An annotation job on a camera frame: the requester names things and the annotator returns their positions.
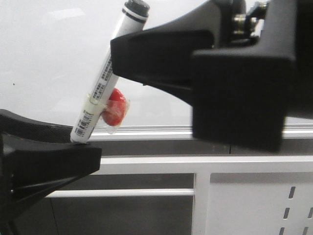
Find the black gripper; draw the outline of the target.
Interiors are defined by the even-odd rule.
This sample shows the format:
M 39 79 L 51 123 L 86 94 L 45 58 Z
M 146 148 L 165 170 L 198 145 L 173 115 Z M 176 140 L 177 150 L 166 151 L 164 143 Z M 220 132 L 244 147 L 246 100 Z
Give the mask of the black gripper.
M 312 1 L 258 0 L 247 10 L 234 0 L 232 43 L 257 44 L 193 54 L 193 135 L 277 152 L 285 117 L 313 115 Z

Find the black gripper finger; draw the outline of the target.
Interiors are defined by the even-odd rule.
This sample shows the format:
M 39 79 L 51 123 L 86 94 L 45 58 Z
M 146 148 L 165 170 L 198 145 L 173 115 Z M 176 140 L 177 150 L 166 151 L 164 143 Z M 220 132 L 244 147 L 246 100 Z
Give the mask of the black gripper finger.
M 191 57 L 230 42 L 231 21 L 244 0 L 208 0 L 183 16 L 111 40 L 113 73 L 192 104 Z
M 13 220 L 38 201 L 100 168 L 101 148 L 2 135 L 2 219 Z
M 1 136 L 7 134 L 25 140 L 73 146 L 71 130 L 71 126 L 29 119 L 5 109 L 0 111 Z

